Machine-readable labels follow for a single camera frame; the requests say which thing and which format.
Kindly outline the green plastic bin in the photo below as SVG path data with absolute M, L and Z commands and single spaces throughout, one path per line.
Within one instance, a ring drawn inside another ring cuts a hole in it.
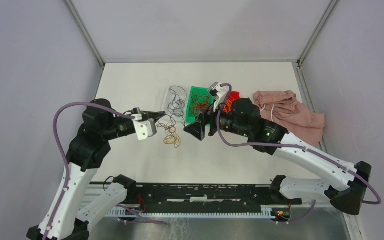
M 186 106 L 186 123 L 194 122 L 196 117 L 200 114 L 201 110 L 207 109 L 213 102 L 214 99 L 208 93 L 207 88 L 192 86 L 190 88 Z

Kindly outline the pink cloth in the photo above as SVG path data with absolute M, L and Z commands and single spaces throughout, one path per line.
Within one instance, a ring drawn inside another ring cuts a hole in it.
M 260 108 L 263 119 L 288 129 L 313 147 L 321 142 L 325 115 L 310 110 L 293 91 L 257 91 L 253 103 Z

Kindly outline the clear plastic bin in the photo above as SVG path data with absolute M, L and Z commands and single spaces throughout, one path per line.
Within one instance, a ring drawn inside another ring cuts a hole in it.
M 191 87 L 170 85 L 162 101 L 162 110 L 166 112 L 161 121 L 164 123 L 186 123 L 186 108 Z

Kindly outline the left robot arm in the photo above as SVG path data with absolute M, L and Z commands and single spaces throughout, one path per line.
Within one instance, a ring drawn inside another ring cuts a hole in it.
M 83 123 L 67 151 L 61 151 L 64 172 L 58 192 L 43 219 L 27 232 L 30 240 L 86 240 L 92 229 L 117 204 L 136 200 L 136 181 L 120 175 L 89 205 L 82 207 L 84 195 L 111 151 L 110 141 L 136 135 L 145 140 L 157 133 L 156 123 L 164 111 L 142 111 L 139 108 L 123 114 L 114 110 L 109 100 L 81 102 L 85 107 Z

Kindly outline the red plastic bin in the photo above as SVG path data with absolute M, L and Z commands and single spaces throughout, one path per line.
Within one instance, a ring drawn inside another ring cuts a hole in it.
M 230 93 L 230 95 L 228 96 L 228 99 L 226 100 L 225 102 L 225 105 L 223 106 L 223 111 L 225 113 L 228 113 L 232 110 L 232 105 L 233 103 L 239 99 L 241 96 L 240 96 L 240 92 L 238 91 L 232 91 Z

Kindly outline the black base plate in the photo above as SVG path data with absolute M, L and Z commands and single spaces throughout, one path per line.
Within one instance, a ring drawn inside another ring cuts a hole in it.
M 138 183 L 121 204 L 146 214 L 260 213 L 262 207 L 299 206 L 301 199 L 272 197 L 268 185 Z

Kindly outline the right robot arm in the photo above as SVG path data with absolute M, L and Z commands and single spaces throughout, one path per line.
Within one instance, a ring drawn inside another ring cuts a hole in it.
M 305 143 L 286 128 L 264 119 L 249 98 L 236 100 L 231 111 L 202 110 L 184 131 L 202 141 L 222 131 L 245 137 L 244 146 L 288 160 L 315 174 L 317 179 L 276 176 L 269 187 L 275 204 L 308 199 L 329 202 L 337 210 L 357 216 L 365 204 L 372 166 L 364 161 L 347 162 Z

